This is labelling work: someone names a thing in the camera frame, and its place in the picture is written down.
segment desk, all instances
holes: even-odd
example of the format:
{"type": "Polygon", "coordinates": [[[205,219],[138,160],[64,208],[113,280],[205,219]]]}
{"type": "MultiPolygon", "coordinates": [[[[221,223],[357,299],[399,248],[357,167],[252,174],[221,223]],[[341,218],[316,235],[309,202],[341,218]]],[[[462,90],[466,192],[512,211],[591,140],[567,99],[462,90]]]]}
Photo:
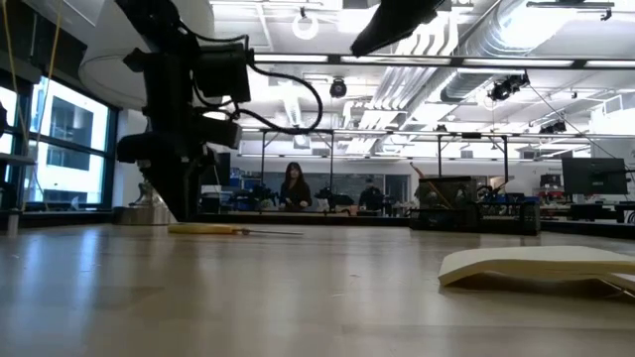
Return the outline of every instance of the desk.
{"type": "Polygon", "coordinates": [[[635,203],[615,204],[617,223],[624,223],[624,213],[628,211],[635,211],[635,203]]]}
{"type": "Polygon", "coordinates": [[[447,254],[635,244],[385,227],[209,237],[86,225],[0,239],[1,356],[629,356],[635,306],[603,285],[440,289],[447,254]]]}

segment white duct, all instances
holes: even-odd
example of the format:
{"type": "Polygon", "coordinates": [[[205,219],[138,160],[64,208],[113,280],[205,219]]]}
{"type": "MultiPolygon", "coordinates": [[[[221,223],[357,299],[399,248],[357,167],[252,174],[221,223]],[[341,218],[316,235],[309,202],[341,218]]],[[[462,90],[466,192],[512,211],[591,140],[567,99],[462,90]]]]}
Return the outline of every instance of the white duct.
{"type": "MultiPolygon", "coordinates": [[[[480,28],[458,50],[466,57],[521,57],[553,36],[574,11],[568,9],[527,8],[529,0],[503,0],[480,28]]],[[[457,73],[456,69],[437,70],[428,85],[411,105],[416,108],[438,92],[440,100],[460,102],[490,80],[491,74],[457,73]]]]}

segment cable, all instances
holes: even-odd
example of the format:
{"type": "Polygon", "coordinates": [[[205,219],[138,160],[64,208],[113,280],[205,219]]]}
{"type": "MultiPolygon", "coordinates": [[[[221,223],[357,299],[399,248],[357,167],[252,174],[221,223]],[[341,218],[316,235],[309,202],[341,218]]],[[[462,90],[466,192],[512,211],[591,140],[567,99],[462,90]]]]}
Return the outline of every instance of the cable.
{"type": "Polygon", "coordinates": [[[207,36],[203,36],[203,35],[199,35],[196,32],[192,31],[188,25],[186,25],[183,21],[180,22],[181,27],[186,30],[187,32],[189,32],[190,34],[196,36],[197,38],[204,40],[204,41],[208,41],[208,42],[212,42],[212,43],[220,43],[220,44],[230,44],[230,43],[235,43],[235,42],[239,42],[239,41],[245,41],[245,48],[249,48],[249,35],[240,35],[240,36],[236,36],[234,38],[229,38],[229,39],[214,39],[211,37],[207,37],[207,36]]]}
{"type": "MultiPolygon", "coordinates": [[[[536,88],[534,88],[533,85],[529,84],[529,87],[532,88],[532,90],[534,91],[534,93],[536,93],[536,95],[538,95],[538,97],[545,103],[547,104],[547,106],[556,114],[560,117],[560,119],[562,119],[565,123],[569,124],[570,127],[572,127],[574,130],[576,130],[584,139],[588,140],[589,143],[591,143],[591,145],[594,145],[597,149],[601,150],[602,152],[604,152],[606,155],[608,155],[609,157],[611,157],[612,159],[618,159],[616,158],[613,154],[609,153],[608,151],[606,151],[604,148],[602,148],[599,144],[595,143],[594,141],[592,141],[590,138],[588,138],[586,135],[584,135],[584,133],[582,133],[580,130],[577,129],[577,127],[572,124],[569,120],[567,120],[567,118],[565,118],[564,115],[562,115],[559,111],[557,111],[551,104],[549,104],[549,102],[547,100],[545,100],[545,98],[538,92],[538,90],[536,90],[536,88]]],[[[624,165],[624,168],[626,168],[626,171],[631,170],[631,168],[628,165],[624,165]]],[[[631,181],[635,183],[635,176],[633,176],[633,173],[629,173],[631,176],[631,181]]]]}
{"type": "Polygon", "coordinates": [[[321,98],[319,97],[319,93],[316,91],[316,89],[310,83],[308,83],[307,81],[305,81],[305,80],[303,80],[301,78],[298,78],[298,77],[296,77],[294,75],[284,74],[284,73],[276,73],[276,72],[269,72],[269,71],[260,69],[254,63],[253,56],[247,62],[247,65],[249,65],[249,67],[251,67],[251,69],[253,69],[258,74],[271,76],[271,77],[276,77],[276,78],[289,79],[289,80],[292,80],[292,81],[296,81],[299,84],[301,84],[304,87],[306,87],[312,93],[312,95],[316,98],[316,102],[317,102],[317,118],[316,118],[314,123],[309,128],[283,128],[283,127],[280,127],[280,126],[272,123],[271,121],[269,121],[269,120],[265,119],[264,117],[262,117],[260,114],[255,113],[255,112],[253,112],[251,110],[239,109],[238,113],[247,114],[247,115],[253,117],[254,119],[260,121],[261,123],[267,125],[268,127],[272,128],[272,129],[275,129],[277,131],[280,131],[283,134],[288,134],[288,135],[307,135],[308,133],[312,132],[315,128],[318,127],[319,123],[321,122],[321,117],[322,117],[322,114],[323,114],[324,106],[323,106],[323,103],[321,101],[321,98]]]}
{"type": "MultiPolygon", "coordinates": [[[[59,0],[58,3],[58,20],[57,20],[57,26],[56,26],[56,33],[55,33],[55,37],[54,37],[54,41],[53,41],[53,54],[52,54],[52,58],[51,58],[51,64],[50,64],[50,74],[53,72],[53,65],[55,64],[55,53],[58,47],[58,38],[59,38],[59,34],[60,34],[60,26],[61,26],[61,21],[62,21],[62,4],[64,3],[64,0],[59,0]]],[[[13,81],[13,90],[16,92],[16,94],[18,94],[18,80],[16,77],[16,68],[15,68],[15,62],[13,59],[13,45],[11,43],[11,30],[9,27],[9,11],[7,10],[7,2],[3,1],[2,3],[2,13],[3,13],[3,20],[4,20],[4,30],[5,30],[5,34],[6,34],[6,38],[7,38],[7,51],[8,51],[8,55],[9,55],[9,65],[11,67],[11,79],[13,81]]],[[[24,113],[22,112],[22,108],[20,105],[16,106],[16,109],[18,111],[18,118],[20,120],[20,126],[22,128],[22,136],[23,136],[23,141],[24,141],[24,148],[25,148],[25,157],[29,157],[29,129],[27,128],[27,121],[25,120],[24,117],[24,113]]],[[[40,143],[40,132],[38,132],[38,137],[36,140],[36,150],[38,148],[38,144],[40,143]]],[[[32,189],[33,186],[33,181],[36,182],[36,185],[38,187],[38,189],[40,190],[40,193],[42,194],[42,202],[45,206],[45,210],[48,211],[49,210],[49,205],[47,204],[45,198],[44,198],[44,190],[42,189],[42,187],[40,186],[40,183],[38,181],[38,173],[37,173],[37,166],[33,167],[33,169],[31,170],[31,179],[29,180],[29,187],[27,188],[27,191],[30,191],[32,189]]],[[[27,208],[27,200],[23,199],[22,201],[22,207],[21,207],[21,211],[24,212],[27,208]]]]}
{"type": "MultiPolygon", "coordinates": [[[[321,101],[321,98],[319,97],[319,93],[316,91],[316,89],[307,81],[298,78],[294,75],[290,75],[290,74],[284,74],[284,73],[276,73],[276,72],[269,72],[266,71],[264,69],[260,69],[256,66],[255,62],[254,62],[254,53],[253,51],[249,50],[249,36],[248,35],[241,35],[241,36],[237,36],[234,38],[229,38],[229,39],[213,39],[207,36],[203,36],[200,34],[197,34],[196,32],[192,31],[186,24],[184,24],[183,22],[181,22],[181,27],[186,30],[188,33],[196,36],[197,38],[204,40],[204,41],[209,41],[212,43],[234,43],[234,42],[238,42],[238,41],[245,41],[245,52],[247,54],[247,65],[249,65],[249,67],[251,67],[251,69],[253,69],[256,73],[259,73],[261,75],[265,75],[265,76],[270,76],[270,77],[276,77],[276,78],[284,78],[284,79],[289,79],[295,82],[300,83],[301,85],[303,85],[304,87],[306,87],[311,93],[312,95],[316,98],[316,102],[317,102],[317,118],[315,120],[315,122],[309,127],[309,128],[283,128],[281,126],[278,126],[274,123],[272,123],[271,121],[267,120],[265,117],[263,117],[262,115],[253,112],[251,110],[248,109],[241,109],[240,107],[238,107],[237,103],[234,103],[234,107],[235,107],[235,111],[233,113],[231,113],[231,115],[229,115],[229,119],[233,120],[236,119],[240,116],[240,114],[247,114],[251,117],[253,117],[254,119],[260,121],[261,123],[265,124],[266,126],[270,127],[271,129],[274,129],[276,131],[279,131],[283,134],[288,134],[288,135],[307,135],[308,133],[312,132],[315,128],[318,127],[319,123],[321,122],[321,117],[323,114],[323,110],[324,110],[324,106],[323,103],[321,101]]],[[[196,84],[196,80],[194,79],[193,81],[193,88],[194,88],[194,94],[196,95],[196,97],[198,98],[198,100],[206,105],[207,107],[210,108],[214,108],[215,111],[219,111],[219,112],[224,112],[220,109],[218,109],[218,107],[223,106],[223,105],[216,105],[216,104],[212,104],[209,103],[208,101],[204,100],[202,98],[202,95],[200,94],[200,92],[198,91],[198,86],[196,84]]]]}

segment black cable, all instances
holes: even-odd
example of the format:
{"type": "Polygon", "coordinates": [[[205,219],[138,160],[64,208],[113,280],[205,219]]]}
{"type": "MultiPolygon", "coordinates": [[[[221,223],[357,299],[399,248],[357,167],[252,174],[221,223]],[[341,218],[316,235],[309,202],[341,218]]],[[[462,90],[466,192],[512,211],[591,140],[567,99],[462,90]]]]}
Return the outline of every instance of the black cable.
{"type": "MultiPolygon", "coordinates": [[[[290,74],[284,74],[284,73],[276,73],[276,72],[269,72],[263,69],[260,69],[256,66],[255,62],[254,62],[254,53],[253,51],[249,50],[249,36],[248,35],[241,35],[235,38],[230,38],[230,39],[213,39],[213,38],[209,38],[203,35],[199,35],[197,33],[195,33],[194,31],[192,31],[186,24],[184,24],[183,22],[181,22],[181,27],[183,27],[184,30],[186,30],[187,32],[193,34],[194,36],[196,36],[197,38],[204,40],[204,41],[209,41],[209,42],[216,42],[216,43],[233,43],[233,42],[238,42],[241,40],[245,41],[245,52],[247,53],[247,65],[249,65],[251,67],[251,69],[253,69],[256,73],[262,74],[262,75],[266,75],[266,76],[271,76],[271,77],[276,77],[276,78],[284,78],[284,79],[289,79],[295,82],[300,83],[301,85],[303,85],[304,87],[306,87],[311,93],[312,95],[316,98],[316,102],[317,102],[317,118],[316,121],[309,127],[309,128],[283,128],[281,126],[278,126],[274,123],[272,123],[271,121],[267,120],[265,117],[261,116],[260,114],[253,112],[251,110],[248,109],[240,109],[238,107],[237,103],[234,103],[234,107],[235,107],[235,111],[230,115],[230,119],[236,119],[238,118],[238,116],[240,116],[240,114],[247,114],[251,117],[253,117],[254,119],[260,121],[261,123],[267,125],[268,127],[270,127],[271,129],[277,130],[283,134],[288,134],[288,135],[307,135],[309,134],[311,131],[313,131],[315,128],[318,127],[319,123],[321,122],[321,117],[324,111],[324,106],[323,103],[321,101],[321,98],[319,97],[319,93],[316,91],[316,89],[307,81],[298,78],[294,75],[290,75],[290,74]]],[[[202,98],[202,95],[199,93],[198,91],[198,86],[196,85],[196,81],[193,81],[193,88],[194,88],[194,94],[196,95],[196,97],[198,98],[198,100],[203,103],[204,105],[210,107],[210,108],[215,108],[215,111],[220,111],[218,110],[218,107],[221,105],[216,105],[216,104],[212,104],[209,103],[208,101],[204,100],[202,98]]]]}
{"type": "MultiPolygon", "coordinates": [[[[549,104],[549,102],[538,92],[538,90],[536,90],[536,88],[534,88],[533,85],[529,84],[529,87],[532,88],[532,90],[534,91],[534,93],[536,93],[536,95],[538,95],[538,97],[545,103],[547,104],[547,106],[554,112],[556,113],[556,115],[558,115],[565,123],[569,124],[570,127],[574,128],[584,139],[588,140],[589,143],[591,143],[591,145],[594,145],[597,149],[603,151],[606,155],[608,155],[609,157],[613,158],[613,159],[618,159],[616,158],[613,154],[609,153],[608,151],[606,151],[604,148],[602,148],[599,144],[595,143],[594,141],[592,141],[590,138],[588,138],[586,135],[584,135],[584,133],[582,133],[580,130],[577,129],[577,127],[575,125],[573,125],[569,120],[567,120],[565,118],[564,115],[562,115],[559,111],[557,111],[551,104],[549,104]]],[[[624,165],[624,168],[626,169],[626,171],[631,170],[631,168],[628,165],[624,165]]],[[[633,182],[635,182],[635,176],[633,176],[633,173],[629,173],[631,176],[631,180],[633,182]]]]}
{"type": "Polygon", "coordinates": [[[214,38],[210,38],[207,36],[203,36],[203,35],[199,35],[196,32],[192,31],[188,25],[184,24],[183,21],[181,21],[181,27],[184,28],[184,30],[186,30],[187,32],[191,33],[192,35],[196,36],[197,38],[201,39],[201,40],[205,40],[208,42],[216,42],[216,43],[220,43],[220,44],[229,44],[229,43],[234,43],[234,42],[238,42],[238,41],[243,41],[243,40],[247,40],[249,38],[248,35],[240,35],[240,36],[236,36],[234,38],[229,38],[229,39],[214,39],[214,38]]]}
{"type": "Polygon", "coordinates": [[[321,117],[322,117],[322,114],[323,114],[324,106],[323,106],[323,103],[321,102],[321,98],[319,97],[319,93],[316,91],[316,89],[310,83],[308,83],[307,81],[305,81],[305,80],[303,80],[301,78],[298,78],[298,77],[296,77],[294,75],[284,74],[284,73],[276,73],[276,72],[269,72],[269,71],[260,69],[254,63],[253,56],[247,62],[247,65],[249,65],[251,67],[251,69],[253,69],[258,74],[296,81],[299,84],[301,84],[304,87],[306,87],[312,93],[312,95],[316,98],[316,102],[317,102],[317,118],[316,118],[316,121],[314,121],[314,123],[309,128],[283,128],[281,126],[278,126],[278,125],[272,123],[271,121],[265,119],[260,114],[255,113],[255,112],[253,112],[251,110],[239,109],[238,113],[247,114],[247,115],[253,117],[254,119],[260,121],[261,123],[267,125],[268,127],[272,128],[274,130],[280,131],[283,134],[288,134],[288,135],[307,135],[308,133],[312,132],[315,128],[318,127],[319,123],[321,122],[321,117]]]}

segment person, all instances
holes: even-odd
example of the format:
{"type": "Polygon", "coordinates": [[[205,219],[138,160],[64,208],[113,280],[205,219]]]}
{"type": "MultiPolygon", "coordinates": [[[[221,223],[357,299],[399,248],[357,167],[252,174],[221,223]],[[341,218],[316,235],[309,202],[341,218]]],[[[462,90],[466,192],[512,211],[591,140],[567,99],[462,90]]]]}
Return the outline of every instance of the person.
{"type": "Polygon", "coordinates": [[[381,190],[375,187],[372,178],[366,179],[366,189],[364,189],[359,195],[359,206],[366,207],[365,210],[380,210],[384,196],[381,194],[381,190]]]}
{"type": "Polygon", "coordinates": [[[312,204],[311,189],[305,182],[300,164],[289,163],[285,172],[285,181],[280,187],[280,209],[297,212],[312,204]]]}

